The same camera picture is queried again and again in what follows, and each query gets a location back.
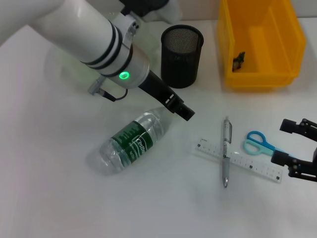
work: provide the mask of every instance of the clear ruler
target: clear ruler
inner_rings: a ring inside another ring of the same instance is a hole
[[[219,159],[222,158],[222,148],[220,148],[220,146],[217,147],[210,144],[205,139],[199,140],[199,142],[196,144],[196,149],[210,156]],[[282,169],[252,159],[244,158],[238,152],[231,153],[230,162],[276,183],[281,183],[282,181]]]

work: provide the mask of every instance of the green indicator light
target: green indicator light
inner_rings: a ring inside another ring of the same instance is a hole
[[[119,75],[119,78],[121,78],[122,80],[128,79],[129,77],[130,77],[129,72],[122,72],[122,73]]]

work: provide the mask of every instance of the plastic water bottle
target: plastic water bottle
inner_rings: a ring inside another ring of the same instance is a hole
[[[164,136],[175,117],[165,107],[143,113],[101,146],[102,162],[117,172],[124,170]]]

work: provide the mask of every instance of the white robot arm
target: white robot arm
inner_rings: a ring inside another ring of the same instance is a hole
[[[98,71],[100,78],[89,92],[111,101],[100,89],[109,78],[125,89],[139,87],[159,100],[172,113],[189,120],[194,112],[154,73],[141,50],[132,45],[138,28],[132,11],[150,20],[160,16],[167,22],[181,16],[176,0],[120,0],[122,14],[112,23],[85,0],[2,0],[0,2],[0,45],[24,25],[54,45]]]

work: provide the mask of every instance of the pen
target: pen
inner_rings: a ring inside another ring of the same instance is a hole
[[[232,137],[232,124],[228,117],[223,122],[223,159],[222,159],[222,183],[224,187],[229,182],[230,144]]]

